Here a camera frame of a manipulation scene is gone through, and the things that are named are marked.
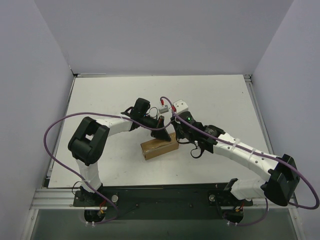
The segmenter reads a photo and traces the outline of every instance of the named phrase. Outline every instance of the white tabletop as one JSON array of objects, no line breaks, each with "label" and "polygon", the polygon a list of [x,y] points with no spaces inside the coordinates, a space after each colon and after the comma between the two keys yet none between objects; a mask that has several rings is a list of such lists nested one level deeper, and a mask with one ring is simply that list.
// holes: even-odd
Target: white tabletop
[{"label": "white tabletop", "polygon": [[[152,107],[159,107],[161,96],[172,102],[183,99],[196,121],[222,128],[242,142],[268,152],[242,75],[76,78],[67,115],[77,112],[118,115],[133,106],[137,98],[147,99]],[[164,116],[167,123],[171,114]],[[57,159],[77,171],[78,165],[67,146],[84,117],[65,121],[56,154]],[[222,183],[232,178],[258,178],[223,156],[205,152],[200,159],[193,159],[190,156],[192,144],[180,145],[178,150],[146,161],[140,144],[151,139],[150,131],[142,127],[108,138],[98,161],[103,185]],[[55,163],[49,188],[72,187],[79,180]]]}]

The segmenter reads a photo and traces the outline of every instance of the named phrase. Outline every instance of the brown box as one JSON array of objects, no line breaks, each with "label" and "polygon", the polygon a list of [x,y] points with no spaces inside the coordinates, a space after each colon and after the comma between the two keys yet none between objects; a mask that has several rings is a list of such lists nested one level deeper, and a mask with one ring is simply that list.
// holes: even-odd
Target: brown box
[{"label": "brown box", "polygon": [[170,133],[171,141],[162,141],[159,139],[152,139],[141,143],[142,154],[145,160],[149,160],[166,154],[179,148],[179,143],[176,141],[176,133]]}]

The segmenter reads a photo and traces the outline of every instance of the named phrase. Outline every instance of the bolt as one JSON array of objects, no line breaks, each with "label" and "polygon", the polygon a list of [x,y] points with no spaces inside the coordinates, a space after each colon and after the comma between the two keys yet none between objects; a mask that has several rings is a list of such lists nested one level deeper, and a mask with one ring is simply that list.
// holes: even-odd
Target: bolt
[{"label": "bolt", "polygon": [[214,202],[215,201],[215,195],[213,195],[213,194],[211,194],[210,196],[209,196],[209,201],[210,202]]},{"label": "bolt", "polygon": [[118,196],[117,195],[113,195],[112,197],[111,197],[111,201],[112,202],[114,202],[114,203],[116,203],[116,202],[118,202]]}]

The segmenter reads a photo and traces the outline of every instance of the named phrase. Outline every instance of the cardboard box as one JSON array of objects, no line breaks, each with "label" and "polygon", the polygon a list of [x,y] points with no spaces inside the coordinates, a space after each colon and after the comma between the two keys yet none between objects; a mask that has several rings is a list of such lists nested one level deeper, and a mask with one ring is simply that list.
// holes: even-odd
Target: cardboard box
[{"label": "cardboard box", "polygon": [[141,143],[142,154],[145,160],[149,160],[160,156],[162,154],[169,153],[179,148],[179,143],[176,141],[176,133],[170,133],[171,141],[162,141],[159,139],[152,139]]}]

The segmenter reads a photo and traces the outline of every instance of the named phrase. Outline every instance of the gray wall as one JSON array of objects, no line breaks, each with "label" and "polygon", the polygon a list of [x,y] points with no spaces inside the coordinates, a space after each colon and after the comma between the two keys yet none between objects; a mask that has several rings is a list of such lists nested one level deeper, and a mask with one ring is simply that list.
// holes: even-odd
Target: gray wall
[{"label": "gray wall", "polygon": [[[292,155],[320,193],[320,1],[295,0],[253,74],[253,87],[275,153]],[[308,187],[300,204],[314,205]],[[320,210],[299,210],[309,240],[318,240]]]},{"label": "gray wall", "polygon": [[73,76],[33,0],[2,0],[0,32],[0,239],[15,240],[50,160],[43,134]]},{"label": "gray wall", "polygon": [[251,74],[293,0],[35,0],[74,73]]}]

